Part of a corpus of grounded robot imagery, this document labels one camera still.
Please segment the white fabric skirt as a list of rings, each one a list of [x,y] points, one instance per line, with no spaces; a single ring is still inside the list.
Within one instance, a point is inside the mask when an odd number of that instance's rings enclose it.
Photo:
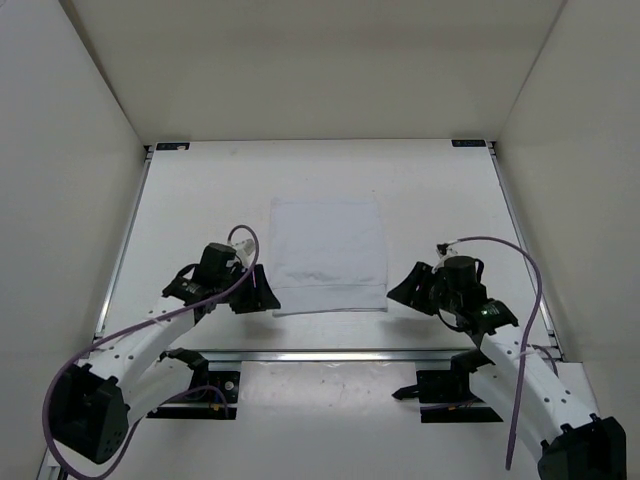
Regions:
[[[387,309],[385,236],[371,198],[273,199],[268,260],[276,317]]]

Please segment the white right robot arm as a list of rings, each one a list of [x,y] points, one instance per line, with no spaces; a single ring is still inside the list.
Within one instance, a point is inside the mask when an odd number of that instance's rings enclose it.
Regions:
[[[449,391],[490,406],[534,457],[542,479],[624,479],[626,434],[574,394],[524,338],[518,320],[481,282],[484,265],[449,256],[415,264],[387,296],[418,312],[454,315],[475,348],[455,356]]]

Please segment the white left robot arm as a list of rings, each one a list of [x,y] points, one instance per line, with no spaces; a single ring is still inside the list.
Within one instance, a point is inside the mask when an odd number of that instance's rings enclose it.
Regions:
[[[62,367],[43,405],[48,444],[102,465],[150,411],[177,395],[203,395],[207,360],[174,343],[219,305],[237,315],[279,309],[258,255],[255,238],[208,244],[200,261],[179,270],[162,290],[146,320]]]

